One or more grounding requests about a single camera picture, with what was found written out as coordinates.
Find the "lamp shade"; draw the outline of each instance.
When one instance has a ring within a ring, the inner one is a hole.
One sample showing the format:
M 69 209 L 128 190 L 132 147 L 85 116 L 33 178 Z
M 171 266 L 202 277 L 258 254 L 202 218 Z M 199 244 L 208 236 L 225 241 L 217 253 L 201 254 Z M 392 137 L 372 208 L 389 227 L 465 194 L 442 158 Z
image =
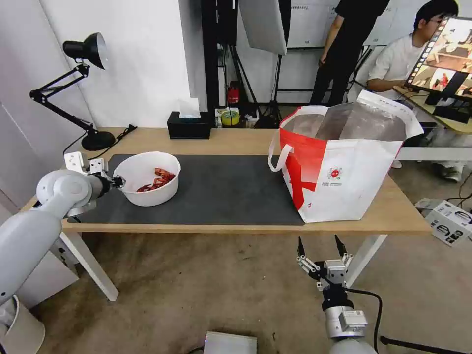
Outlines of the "lamp shade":
M 103 36 L 98 32 L 91 34 L 83 42 L 65 41 L 62 48 L 68 57 L 87 59 L 100 69 L 107 68 L 107 46 Z

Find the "black shirt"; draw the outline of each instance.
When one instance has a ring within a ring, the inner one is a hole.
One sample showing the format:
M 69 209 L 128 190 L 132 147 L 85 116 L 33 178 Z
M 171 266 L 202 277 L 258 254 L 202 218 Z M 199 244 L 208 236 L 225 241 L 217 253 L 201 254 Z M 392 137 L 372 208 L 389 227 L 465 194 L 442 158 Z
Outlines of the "black shirt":
M 389 0 L 340 0 L 335 11 L 343 24 L 329 49 L 328 56 L 359 56 L 359 51 Z

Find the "black pants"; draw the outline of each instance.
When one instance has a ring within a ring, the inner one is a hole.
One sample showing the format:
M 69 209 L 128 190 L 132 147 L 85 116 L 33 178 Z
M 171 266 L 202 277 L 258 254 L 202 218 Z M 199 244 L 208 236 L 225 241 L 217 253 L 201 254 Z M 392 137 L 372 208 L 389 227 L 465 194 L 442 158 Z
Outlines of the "black pants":
M 358 59 L 359 55 L 347 56 L 346 53 L 328 55 L 326 62 L 318 68 L 316 73 L 315 86 L 313 87 L 310 103 L 313 105 L 321 104 L 331 81 L 333 81 L 333 87 L 328 105 L 334 106 L 343 103 L 349 78 L 355 69 Z

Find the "tissue box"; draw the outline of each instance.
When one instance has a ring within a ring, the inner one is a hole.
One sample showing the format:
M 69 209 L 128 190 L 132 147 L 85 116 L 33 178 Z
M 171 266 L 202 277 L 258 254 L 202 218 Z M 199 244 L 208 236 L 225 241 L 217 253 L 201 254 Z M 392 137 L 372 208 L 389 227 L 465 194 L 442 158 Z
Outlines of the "tissue box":
M 457 247 L 472 234 L 472 215 L 445 200 L 423 198 L 414 205 L 433 228 L 433 236 Z
M 211 125 L 208 112 L 200 112 L 200 118 L 180 118 L 179 112 L 172 112 L 167 120 L 171 139 L 209 139 Z

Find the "red food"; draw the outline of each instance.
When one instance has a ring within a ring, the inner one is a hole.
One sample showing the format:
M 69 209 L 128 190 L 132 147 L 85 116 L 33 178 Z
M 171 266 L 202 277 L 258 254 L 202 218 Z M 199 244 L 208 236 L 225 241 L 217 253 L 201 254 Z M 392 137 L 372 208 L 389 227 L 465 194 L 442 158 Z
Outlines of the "red food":
M 157 175 L 157 178 L 154 179 L 154 182 L 152 184 L 145 184 L 141 188 L 138 188 L 136 192 L 141 193 L 157 189 L 169 183 L 176 176 L 173 173 L 170 173 L 169 171 L 161 168 L 155 168 L 154 173 Z

